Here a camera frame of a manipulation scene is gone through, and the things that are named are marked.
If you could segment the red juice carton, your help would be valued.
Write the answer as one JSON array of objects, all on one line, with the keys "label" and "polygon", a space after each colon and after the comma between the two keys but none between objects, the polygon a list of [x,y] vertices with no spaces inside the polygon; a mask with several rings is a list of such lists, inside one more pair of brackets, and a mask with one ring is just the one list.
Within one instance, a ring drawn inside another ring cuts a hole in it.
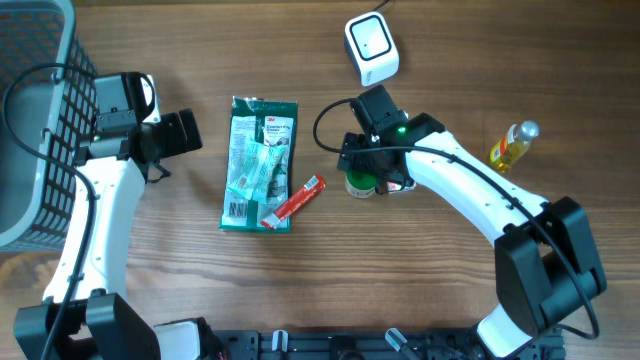
[{"label": "red juice carton", "polygon": [[413,180],[407,180],[404,183],[381,182],[376,186],[376,193],[379,195],[392,194],[396,192],[408,192],[416,188],[417,184]]}]

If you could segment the green white round can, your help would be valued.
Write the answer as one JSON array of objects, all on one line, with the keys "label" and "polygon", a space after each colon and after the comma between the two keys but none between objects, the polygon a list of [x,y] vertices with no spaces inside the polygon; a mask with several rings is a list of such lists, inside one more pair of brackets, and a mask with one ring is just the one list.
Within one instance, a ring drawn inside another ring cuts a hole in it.
[{"label": "green white round can", "polygon": [[346,172],[345,188],[353,197],[368,198],[375,193],[376,186],[377,179],[372,175],[357,171]]}]

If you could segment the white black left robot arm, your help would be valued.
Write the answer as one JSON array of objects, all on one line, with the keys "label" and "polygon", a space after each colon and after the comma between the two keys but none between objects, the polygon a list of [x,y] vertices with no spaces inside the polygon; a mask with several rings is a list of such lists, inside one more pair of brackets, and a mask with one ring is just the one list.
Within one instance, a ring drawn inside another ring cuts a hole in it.
[{"label": "white black left robot arm", "polygon": [[99,116],[74,156],[80,176],[56,273],[14,336],[28,359],[210,359],[224,347],[202,318],[150,326],[126,300],[136,206],[150,167],[201,148],[189,109],[118,125]]}]

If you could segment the red snack stick packet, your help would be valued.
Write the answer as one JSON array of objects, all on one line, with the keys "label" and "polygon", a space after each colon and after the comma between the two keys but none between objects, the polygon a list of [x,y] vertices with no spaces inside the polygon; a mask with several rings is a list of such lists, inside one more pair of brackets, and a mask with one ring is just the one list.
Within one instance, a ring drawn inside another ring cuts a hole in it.
[{"label": "red snack stick packet", "polygon": [[269,230],[276,230],[280,224],[301,210],[325,188],[325,180],[320,175],[315,174],[275,211],[267,215],[260,224]]}]

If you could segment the yellow dish soap bottle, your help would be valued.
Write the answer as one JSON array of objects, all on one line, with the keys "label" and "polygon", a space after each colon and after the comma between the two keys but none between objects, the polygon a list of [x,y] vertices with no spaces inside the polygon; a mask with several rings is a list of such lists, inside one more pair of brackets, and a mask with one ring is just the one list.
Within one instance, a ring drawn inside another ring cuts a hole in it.
[{"label": "yellow dish soap bottle", "polygon": [[489,151],[488,166],[498,173],[506,173],[529,150],[539,133],[540,128],[535,121],[513,124]]}]

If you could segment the green white 3M package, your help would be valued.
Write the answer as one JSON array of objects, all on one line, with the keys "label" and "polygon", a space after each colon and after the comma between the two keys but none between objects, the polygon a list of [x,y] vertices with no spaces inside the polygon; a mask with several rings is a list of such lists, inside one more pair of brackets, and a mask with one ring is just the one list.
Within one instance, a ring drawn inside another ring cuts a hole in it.
[{"label": "green white 3M package", "polygon": [[[232,101],[224,203],[219,228],[240,232],[269,232],[260,222],[291,195],[292,157],[297,130],[298,104],[260,98],[235,97]],[[228,189],[238,175],[249,140],[264,145],[284,145],[285,153],[275,168],[268,188],[268,202],[246,200]]]}]

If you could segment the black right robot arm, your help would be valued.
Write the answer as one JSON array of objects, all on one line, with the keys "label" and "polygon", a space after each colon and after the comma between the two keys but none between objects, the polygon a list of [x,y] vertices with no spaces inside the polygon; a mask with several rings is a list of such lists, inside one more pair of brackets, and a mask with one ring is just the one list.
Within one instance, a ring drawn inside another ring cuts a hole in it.
[{"label": "black right robot arm", "polygon": [[498,306],[473,330],[469,353],[508,359],[586,310],[594,339],[599,326],[591,301],[607,288],[588,217],[573,199],[555,202],[509,182],[469,154],[426,113],[400,110],[375,86],[346,99],[362,131],[348,133],[338,167],[372,177],[378,193],[424,186],[446,200],[490,242]]}]

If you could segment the light green wipes packet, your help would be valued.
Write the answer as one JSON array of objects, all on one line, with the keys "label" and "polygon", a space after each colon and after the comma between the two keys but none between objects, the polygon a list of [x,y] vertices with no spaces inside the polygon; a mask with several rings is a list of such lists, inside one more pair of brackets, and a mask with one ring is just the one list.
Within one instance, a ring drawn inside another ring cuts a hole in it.
[{"label": "light green wipes packet", "polygon": [[245,145],[241,171],[231,177],[228,189],[246,200],[266,204],[269,184],[285,150],[284,145],[270,146],[249,140]]}]

